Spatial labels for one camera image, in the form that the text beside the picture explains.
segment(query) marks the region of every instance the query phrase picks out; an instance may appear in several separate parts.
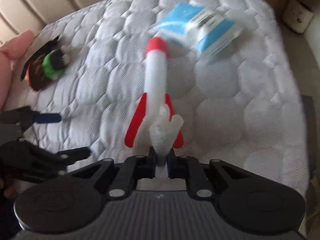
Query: white rocket body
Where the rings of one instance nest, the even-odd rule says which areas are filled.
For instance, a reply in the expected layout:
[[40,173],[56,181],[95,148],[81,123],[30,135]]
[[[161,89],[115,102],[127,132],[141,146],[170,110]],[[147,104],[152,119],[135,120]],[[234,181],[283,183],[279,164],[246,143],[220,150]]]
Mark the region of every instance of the white rocket body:
[[167,46],[161,38],[155,37],[147,47],[144,94],[124,139],[128,147],[137,145],[137,141],[147,141],[154,147],[157,155],[163,156],[169,153],[172,146],[182,147],[180,128],[183,119],[174,114],[166,87]]
[[160,107],[165,103],[167,87],[167,56],[161,50],[152,50],[147,54],[144,92],[147,93],[147,111],[145,119],[155,121]]

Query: barcode label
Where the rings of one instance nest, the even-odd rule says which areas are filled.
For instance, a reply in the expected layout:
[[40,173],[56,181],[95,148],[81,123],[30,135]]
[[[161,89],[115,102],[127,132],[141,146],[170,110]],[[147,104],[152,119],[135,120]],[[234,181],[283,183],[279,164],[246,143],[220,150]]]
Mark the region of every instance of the barcode label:
[[[201,22],[199,22],[198,23],[198,29],[200,29],[203,25],[205,25],[207,22],[209,22],[210,21],[210,19],[212,19],[213,17],[215,17],[215,15],[216,15],[216,13],[212,13],[212,14],[209,14],[209,15],[207,15],[205,18],[203,18],[202,20],[201,20]],[[216,21],[215,20],[213,20],[213,21],[211,21],[209,24],[208,24],[208,27],[210,27],[212,24],[214,24]]]
[[196,16],[194,16],[191,20],[190,23],[193,23],[195,21],[197,21],[199,18],[203,18],[203,15],[206,14],[206,10],[202,10],[201,12],[199,12]]

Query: plush toy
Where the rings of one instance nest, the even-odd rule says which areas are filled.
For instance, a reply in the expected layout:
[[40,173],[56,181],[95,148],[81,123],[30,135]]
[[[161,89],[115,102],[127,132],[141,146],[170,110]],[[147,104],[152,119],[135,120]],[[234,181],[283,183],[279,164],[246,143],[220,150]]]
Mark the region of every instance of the plush toy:
[[24,55],[34,38],[32,31],[27,30],[0,47],[0,110],[8,96],[15,61]]
[[67,46],[58,47],[58,37],[47,42],[27,61],[21,78],[34,91],[45,88],[64,73],[70,62],[68,53]]

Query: mattress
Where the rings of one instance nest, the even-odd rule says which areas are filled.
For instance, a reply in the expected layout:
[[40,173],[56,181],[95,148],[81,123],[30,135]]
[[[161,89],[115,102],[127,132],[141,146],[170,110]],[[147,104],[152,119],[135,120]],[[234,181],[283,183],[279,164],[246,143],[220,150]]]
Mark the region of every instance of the mattress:
[[[207,6],[244,30],[210,62],[163,36],[169,48],[167,92],[184,119],[177,155],[208,163],[219,158],[288,185],[302,195],[308,182],[300,95],[271,7],[263,0],[105,0],[47,25],[15,70],[5,109],[30,105],[59,112],[57,124],[37,125],[26,138],[51,152],[88,146],[92,155],[123,162],[146,154],[124,144],[143,93],[145,50],[152,30],[178,2]],[[64,76],[33,92],[19,80],[26,60],[50,39],[71,49]]]

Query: rocket nose cone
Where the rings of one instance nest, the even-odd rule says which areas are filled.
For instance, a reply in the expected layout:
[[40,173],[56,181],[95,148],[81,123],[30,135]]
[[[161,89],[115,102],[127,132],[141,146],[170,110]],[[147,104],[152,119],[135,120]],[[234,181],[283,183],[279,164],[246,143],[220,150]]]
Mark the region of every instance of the rocket nose cone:
[[168,55],[167,45],[165,44],[164,40],[160,37],[154,37],[149,41],[147,46],[147,53],[154,49],[161,50]]

